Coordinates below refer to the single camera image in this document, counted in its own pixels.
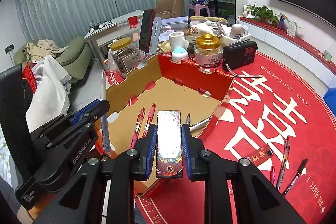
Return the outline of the patterned red lighter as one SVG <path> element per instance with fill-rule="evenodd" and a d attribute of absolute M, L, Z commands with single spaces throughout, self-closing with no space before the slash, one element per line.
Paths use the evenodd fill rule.
<path fill-rule="evenodd" d="M 181 112 L 157 112 L 157 178 L 183 177 Z"/>

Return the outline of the grey black gel pen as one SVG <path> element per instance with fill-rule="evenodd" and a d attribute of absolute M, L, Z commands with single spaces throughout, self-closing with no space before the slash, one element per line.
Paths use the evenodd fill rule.
<path fill-rule="evenodd" d="M 282 185 L 282 181 L 283 181 L 285 169 L 286 169 L 286 164 L 288 162 L 289 151 L 290 151 L 290 140 L 289 138 L 287 138 L 284 144 L 284 154 L 282 157 L 281 168 L 280 168 L 280 172 L 279 172 L 277 183 L 276 183 L 277 190 L 280 190 L 281 185 Z"/>

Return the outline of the white side table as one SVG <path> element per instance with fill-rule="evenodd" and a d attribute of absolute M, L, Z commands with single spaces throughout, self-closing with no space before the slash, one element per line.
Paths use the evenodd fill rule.
<path fill-rule="evenodd" d="M 108 71 L 108 66 L 104 63 L 108 53 L 107 46 L 115 39 L 123 37 L 132 37 L 135 32 L 139 32 L 141 26 L 143 11 L 135 10 L 123 16 L 111 19 L 98 30 L 89 30 L 84 36 L 84 41 L 88 42 L 94 55 L 98 57 L 104 71 Z"/>

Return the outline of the blue white cartoon pen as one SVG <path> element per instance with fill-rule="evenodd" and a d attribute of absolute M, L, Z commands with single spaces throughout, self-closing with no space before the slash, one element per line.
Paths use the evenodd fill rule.
<path fill-rule="evenodd" d="M 105 71 L 102 71 L 100 77 L 100 100 L 106 99 L 106 74 Z M 101 131 L 102 131 L 102 146 L 104 149 L 104 154 L 110 157 L 110 140 L 109 140 L 109 132 L 108 132 L 108 121 L 107 115 L 104 114 L 101 117 Z"/>

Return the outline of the black cap white pen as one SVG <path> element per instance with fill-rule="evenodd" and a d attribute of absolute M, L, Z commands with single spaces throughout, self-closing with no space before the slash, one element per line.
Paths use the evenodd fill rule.
<path fill-rule="evenodd" d="M 298 178 L 301 176 L 301 174 L 303 172 L 304 172 L 304 174 L 306 174 L 307 162 L 308 162 L 308 158 L 303 159 L 303 161 L 301 162 L 301 164 L 298 167 L 298 170 L 297 170 L 294 178 L 291 180 L 289 185 L 285 188 L 284 192 L 282 192 L 283 196 L 286 196 L 288 194 L 288 192 L 291 190 L 291 188 L 294 186 L 294 184 L 296 183 L 296 181 L 298 180 Z"/>

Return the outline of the red round wedding mat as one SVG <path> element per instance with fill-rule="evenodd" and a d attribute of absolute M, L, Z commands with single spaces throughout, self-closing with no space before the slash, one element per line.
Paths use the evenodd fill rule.
<path fill-rule="evenodd" d="M 301 174 L 284 197 L 305 222 L 319 223 L 335 201 L 333 114 L 297 73 L 263 53 L 257 53 L 254 62 L 238 69 L 238 74 L 241 78 L 233 78 L 228 92 L 228 112 L 220 117 L 231 125 L 231 136 L 223 149 L 229 155 L 220 156 L 238 160 L 268 144 L 273 156 L 259 168 L 269 178 L 272 168 L 280 169 L 289 138 L 290 153 L 280 192 L 308 158 L 306 174 Z"/>

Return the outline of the red lead refill box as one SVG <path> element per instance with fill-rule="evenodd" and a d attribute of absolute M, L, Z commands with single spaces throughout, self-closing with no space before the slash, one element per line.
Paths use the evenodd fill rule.
<path fill-rule="evenodd" d="M 250 160 L 255 166 L 260 166 L 268 159 L 273 156 L 273 151 L 268 144 L 254 150 L 245 156 L 246 159 Z"/>

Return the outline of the pink red gel pen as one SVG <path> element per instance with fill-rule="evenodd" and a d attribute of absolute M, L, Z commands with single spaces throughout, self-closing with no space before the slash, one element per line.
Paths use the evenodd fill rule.
<path fill-rule="evenodd" d="M 139 131 L 141 129 L 141 125 L 142 125 L 144 115 L 145 115 L 145 108 L 143 107 L 142 110 L 140 111 L 140 113 L 138 114 L 138 117 L 137 117 L 137 123 L 135 125 L 134 134 L 133 134 L 131 144 L 130 144 L 130 147 L 129 147 L 130 149 L 134 148 L 135 143 L 138 139 L 138 135 L 139 135 Z"/>

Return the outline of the white paper roll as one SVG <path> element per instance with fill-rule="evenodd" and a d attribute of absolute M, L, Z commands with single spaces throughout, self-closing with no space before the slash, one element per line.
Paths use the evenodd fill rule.
<path fill-rule="evenodd" d="M 169 34 L 169 43 L 171 51 L 174 51 L 177 48 L 187 49 L 188 41 L 185 39 L 185 33 L 182 31 L 172 32 Z"/>

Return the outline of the white cloth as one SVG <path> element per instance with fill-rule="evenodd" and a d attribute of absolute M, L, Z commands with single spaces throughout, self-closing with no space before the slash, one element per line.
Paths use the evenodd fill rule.
<path fill-rule="evenodd" d="M 68 95 L 72 79 L 52 56 L 41 59 L 33 67 L 33 74 L 37 82 L 37 89 L 26 112 L 29 132 L 33 132 L 50 120 L 68 113 L 70 106 Z"/>

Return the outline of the grey phone stand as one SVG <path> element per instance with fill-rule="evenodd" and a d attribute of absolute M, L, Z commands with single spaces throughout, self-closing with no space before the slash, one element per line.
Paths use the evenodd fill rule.
<path fill-rule="evenodd" d="M 144 68 L 147 65 L 147 61 L 157 53 L 161 25 L 162 25 L 161 18 L 155 17 L 153 21 L 149 52 L 145 53 L 145 57 L 138 65 L 138 70 Z"/>

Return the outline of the red cardboard fruit box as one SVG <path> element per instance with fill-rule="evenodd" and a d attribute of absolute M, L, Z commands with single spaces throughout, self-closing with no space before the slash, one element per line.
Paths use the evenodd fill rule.
<path fill-rule="evenodd" d="M 123 82 L 106 90 L 110 103 L 111 156 L 116 157 L 130 147 L 139 112 L 143 107 L 150 110 L 153 103 L 156 111 L 180 111 L 182 121 L 187 114 L 191 115 L 191 123 L 209 118 L 206 127 L 193 132 L 193 136 L 202 139 L 206 148 L 228 156 L 223 149 L 231 136 L 228 132 L 231 125 L 220 117 L 228 112 L 232 83 L 231 76 L 216 70 L 204 73 L 198 65 L 188 61 L 177 64 L 164 55 L 150 58 L 144 68 L 134 69 Z"/>

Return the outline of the black portable radio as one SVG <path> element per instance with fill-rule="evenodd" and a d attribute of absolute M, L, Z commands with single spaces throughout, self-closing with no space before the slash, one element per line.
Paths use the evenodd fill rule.
<path fill-rule="evenodd" d="M 231 70 L 234 70 L 252 64 L 255 60 L 257 50 L 257 43 L 253 40 L 225 46 L 223 48 L 223 69 L 228 72 L 227 65 Z"/>

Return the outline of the beige chair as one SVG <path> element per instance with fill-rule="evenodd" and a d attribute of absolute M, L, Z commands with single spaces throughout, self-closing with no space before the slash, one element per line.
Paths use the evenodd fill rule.
<path fill-rule="evenodd" d="M 155 16 L 161 19 L 180 17 L 183 14 L 184 0 L 157 0 Z"/>

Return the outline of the green sofa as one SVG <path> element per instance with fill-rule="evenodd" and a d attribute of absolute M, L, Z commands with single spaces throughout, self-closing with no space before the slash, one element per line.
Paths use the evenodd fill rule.
<path fill-rule="evenodd" d="M 28 61 L 36 63 L 43 57 L 53 57 L 72 77 L 76 83 L 85 78 L 87 69 L 93 57 L 92 52 L 82 37 L 78 37 L 65 47 L 58 47 L 53 40 L 33 40 L 22 46 L 14 54 L 16 65 L 25 65 Z"/>

